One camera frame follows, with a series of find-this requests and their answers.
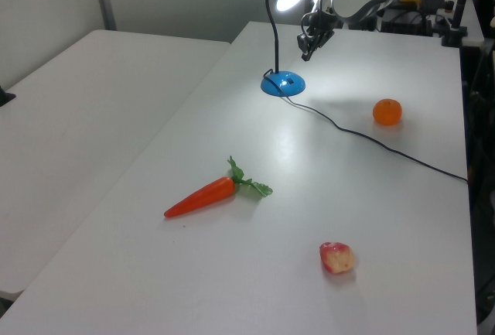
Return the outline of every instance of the blue desk lamp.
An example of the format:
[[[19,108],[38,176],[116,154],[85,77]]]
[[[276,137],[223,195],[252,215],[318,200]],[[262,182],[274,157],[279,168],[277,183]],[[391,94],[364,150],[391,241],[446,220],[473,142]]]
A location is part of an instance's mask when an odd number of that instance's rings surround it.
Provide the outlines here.
[[[275,0],[275,4],[277,10],[279,10],[280,12],[284,12],[285,10],[289,10],[290,8],[292,8],[299,1],[301,0]],[[287,70],[278,70],[277,27],[275,26],[273,16],[271,16],[269,0],[265,0],[265,4],[271,27],[273,27],[273,33],[275,34],[275,72],[273,70],[269,70],[270,74],[268,74],[267,72],[264,75],[263,81],[261,82],[261,89],[266,94],[274,95],[276,97],[290,97],[302,92],[306,87],[306,83],[304,82],[302,77],[293,72],[289,72]]]

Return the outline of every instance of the toy carrot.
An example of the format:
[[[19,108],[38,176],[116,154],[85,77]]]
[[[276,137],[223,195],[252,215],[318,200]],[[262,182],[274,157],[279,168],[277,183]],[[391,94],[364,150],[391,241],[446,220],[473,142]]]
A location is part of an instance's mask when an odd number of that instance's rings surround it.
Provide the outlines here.
[[[178,204],[170,207],[165,212],[165,217],[176,217],[190,211],[205,207],[211,203],[223,200],[229,197],[235,191],[235,184],[247,184],[255,188],[262,197],[266,197],[273,193],[269,186],[261,183],[253,182],[253,179],[243,180],[244,172],[239,169],[232,159],[232,156],[227,160],[232,168],[232,176],[219,178],[214,182],[197,190]]]

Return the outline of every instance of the table surface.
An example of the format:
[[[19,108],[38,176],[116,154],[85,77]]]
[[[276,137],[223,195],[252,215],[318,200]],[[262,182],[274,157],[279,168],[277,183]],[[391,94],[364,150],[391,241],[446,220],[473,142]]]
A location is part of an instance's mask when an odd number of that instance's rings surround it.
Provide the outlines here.
[[[293,100],[466,176],[458,50],[337,30],[300,60],[279,26]],[[0,319],[1,334],[476,334],[467,185],[337,131],[260,90],[273,34],[249,23],[199,87]],[[404,117],[376,125],[391,97]],[[163,211],[227,174],[232,155],[274,193]],[[331,275],[325,241],[357,266]]]
[[[27,287],[228,46],[95,31],[9,90],[0,297]]]

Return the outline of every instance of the orange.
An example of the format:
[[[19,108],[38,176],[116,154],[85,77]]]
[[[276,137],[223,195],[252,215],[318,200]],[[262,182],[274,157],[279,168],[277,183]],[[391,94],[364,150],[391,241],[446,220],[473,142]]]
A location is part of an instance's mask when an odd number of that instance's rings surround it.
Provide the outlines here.
[[[382,125],[396,125],[402,116],[402,107],[394,99],[382,99],[373,107],[373,117]]]

